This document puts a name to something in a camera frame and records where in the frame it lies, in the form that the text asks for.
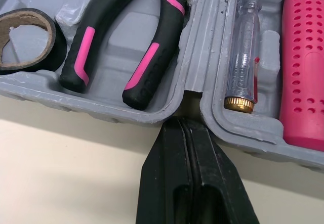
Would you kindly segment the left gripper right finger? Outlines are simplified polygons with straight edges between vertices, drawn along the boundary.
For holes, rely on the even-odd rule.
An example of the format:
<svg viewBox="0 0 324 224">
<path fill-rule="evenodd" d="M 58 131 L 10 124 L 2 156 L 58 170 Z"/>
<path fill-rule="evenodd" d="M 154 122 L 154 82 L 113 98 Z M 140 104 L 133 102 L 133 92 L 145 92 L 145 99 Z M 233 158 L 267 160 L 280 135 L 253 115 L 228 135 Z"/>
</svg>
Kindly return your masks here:
<svg viewBox="0 0 324 224">
<path fill-rule="evenodd" d="M 203 125 L 185 120 L 192 172 L 190 223 L 258 223 L 238 171 Z"/>
</svg>

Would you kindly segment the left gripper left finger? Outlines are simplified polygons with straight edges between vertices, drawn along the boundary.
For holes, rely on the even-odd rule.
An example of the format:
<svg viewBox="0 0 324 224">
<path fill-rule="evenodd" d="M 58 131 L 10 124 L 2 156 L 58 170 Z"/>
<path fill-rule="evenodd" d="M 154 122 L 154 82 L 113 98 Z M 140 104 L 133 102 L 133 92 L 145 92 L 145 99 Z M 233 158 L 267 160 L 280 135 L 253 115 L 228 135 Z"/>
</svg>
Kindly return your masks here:
<svg viewBox="0 0 324 224">
<path fill-rule="evenodd" d="M 192 176 L 178 118 L 163 123 L 141 170 L 136 223 L 189 223 Z"/>
</svg>

